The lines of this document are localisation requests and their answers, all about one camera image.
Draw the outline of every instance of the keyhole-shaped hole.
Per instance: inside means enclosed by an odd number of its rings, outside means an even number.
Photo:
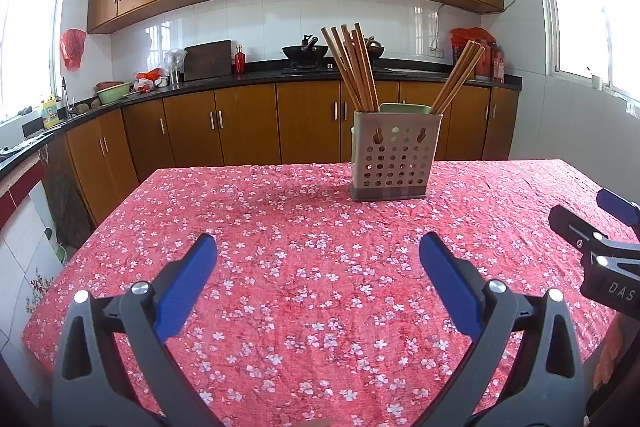
[[[385,137],[382,134],[382,127],[377,127],[376,131],[373,133],[373,143],[376,145],[380,145]]]

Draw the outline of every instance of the plastic utensil holder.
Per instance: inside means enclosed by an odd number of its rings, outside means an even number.
[[[441,123],[441,114],[354,113],[351,199],[424,198]]]

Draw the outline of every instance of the yellow detergent bottle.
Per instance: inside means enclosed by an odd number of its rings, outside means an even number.
[[[47,100],[43,100],[42,105],[40,106],[40,115],[45,129],[53,127],[60,122],[55,96],[50,95]]]

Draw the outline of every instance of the table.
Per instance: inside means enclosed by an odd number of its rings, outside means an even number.
[[[108,296],[151,280],[207,232],[218,265],[167,345],[220,419],[411,425],[469,345],[418,260],[430,230],[516,292],[559,287],[583,358],[603,337],[614,313],[580,295],[580,256],[546,216],[562,203],[612,239],[634,238],[597,208],[599,187],[574,168],[561,160],[436,162],[425,200],[385,203],[353,203],[349,180],[347,164],[157,171],[76,253],[23,340],[51,369],[76,291]],[[483,405],[494,402],[520,337],[512,335]],[[142,403],[157,410],[118,341]]]

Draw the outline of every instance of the bundle of chopsticks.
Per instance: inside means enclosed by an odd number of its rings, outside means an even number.
[[[359,112],[378,112],[376,84],[373,81],[371,62],[369,61],[369,54],[367,54],[367,44],[362,35],[360,24],[356,23],[355,29],[351,32],[346,24],[340,26],[340,29],[342,30],[344,43],[335,26],[331,28],[335,42],[326,28],[321,28],[321,32],[329,49],[331,49],[335,64],[338,66],[340,75],[347,86],[353,106]]]
[[[444,86],[442,86],[433,104],[431,104],[431,114],[443,114],[445,112],[483,53],[484,48],[482,44],[467,41],[460,58],[453,67],[453,70],[451,70],[451,73],[449,73],[449,78],[447,78],[447,81],[444,83]]]

